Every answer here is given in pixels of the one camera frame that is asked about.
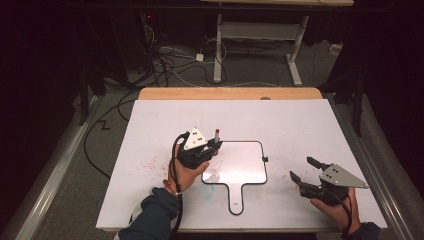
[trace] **whiteboard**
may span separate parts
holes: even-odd
[[[184,192],[181,230],[332,229],[327,217],[300,196],[289,171],[319,185],[321,170],[306,162],[312,156],[337,163],[364,178],[334,113],[319,100],[139,100],[133,107],[96,227],[119,229],[152,186],[162,187],[172,144],[197,126],[207,139],[259,141],[269,161],[267,181],[243,186],[242,214],[228,210],[224,185],[205,184],[199,176]],[[387,224],[370,189],[357,189],[360,219]]]

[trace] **dark sleeve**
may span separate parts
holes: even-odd
[[[166,189],[153,188],[152,194],[141,202],[142,212],[127,227],[119,231],[120,240],[168,240],[171,220],[177,216],[177,199]]]
[[[346,240],[376,240],[379,234],[380,228],[375,223],[362,223],[361,227],[348,236]]]

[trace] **gray carpet floor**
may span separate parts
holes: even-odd
[[[269,42],[252,46],[249,54],[240,46],[228,46],[227,57],[224,60],[225,82],[220,86],[243,87],[294,87],[290,73],[285,63],[284,55],[290,53],[291,43],[283,42],[275,49]],[[173,54],[195,56],[196,51],[185,46],[167,46],[161,51],[170,51]],[[328,53],[330,44],[322,42],[315,46],[302,46],[296,60],[301,79],[305,87],[319,86],[324,83],[337,57]],[[213,61],[213,57],[206,56],[205,62]],[[175,66],[192,61],[188,58],[170,57]],[[174,68],[174,75],[168,79],[171,87],[214,86],[206,81],[212,80],[213,65],[195,64],[200,67],[187,65]],[[140,75],[136,69],[129,69],[130,79],[137,79]],[[153,77],[144,84],[149,87],[165,87],[165,78],[162,83],[154,83]],[[91,124],[99,119],[109,109],[116,106],[120,100],[136,99],[138,92],[129,91],[110,79],[106,79],[107,93],[100,97],[98,107],[91,112]],[[421,239],[424,235],[424,203],[416,188],[410,181],[405,170],[397,160],[393,150],[386,141],[384,133],[379,127],[366,95],[364,95],[363,113],[361,118],[362,137],[357,137],[351,126],[352,106],[350,104],[335,104],[332,94],[324,94],[330,100],[334,113],[346,136],[346,139],[358,160],[358,164],[371,184],[373,193],[380,199],[382,211],[389,228],[383,229],[380,239]],[[58,143],[57,150],[47,163],[27,198],[3,232],[1,239],[15,239],[34,203],[40,195],[45,183],[63,154],[69,139],[72,139],[73,130],[77,126],[80,113],[78,102],[75,103],[74,120]],[[131,114],[132,103],[122,105],[120,110],[110,111],[102,120],[105,127],[96,124],[86,137],[86,149],[89,158],[105,173],[111,174],[119,153],[119,148],[125,134],[127,121]],[[60,187],[53,202],[43,217],[33,239],[113,239],[115,233],[104,232],[95,228],[95,224],[102,206],[109,180],[96,171],[87,161],[84,153],[84,139],[78,144],[70,165],[61,181]],[[318,233],[319,240],[338,239],[340,233]],[[268,239],[284,239],[285,236],[273,236]]]

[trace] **marker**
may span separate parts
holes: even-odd
[[[215,130],[215,143],[219,141],[219,129]]]

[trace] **person's left hand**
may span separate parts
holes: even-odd
[[[180,145],[178,144],[175,148],[175,155],[177,155],[178,149]],[[184,167],[181,162],[178,159],[175,159],[175,168],[177,170],[177,179],[178,183],[180,184],[181,191],[184,192],[187,190],[194,182],[194,179],[196,179],[197,176],[202,174],[209,166],[209,162],[205,161],[202,164],[199,165],[196,169],[190,169]],[[177,186],[175,184],[174,179],[171,176],[171,169],[168,169],[168,183],[170,184],[169,187],[173,191],[176,192]]]

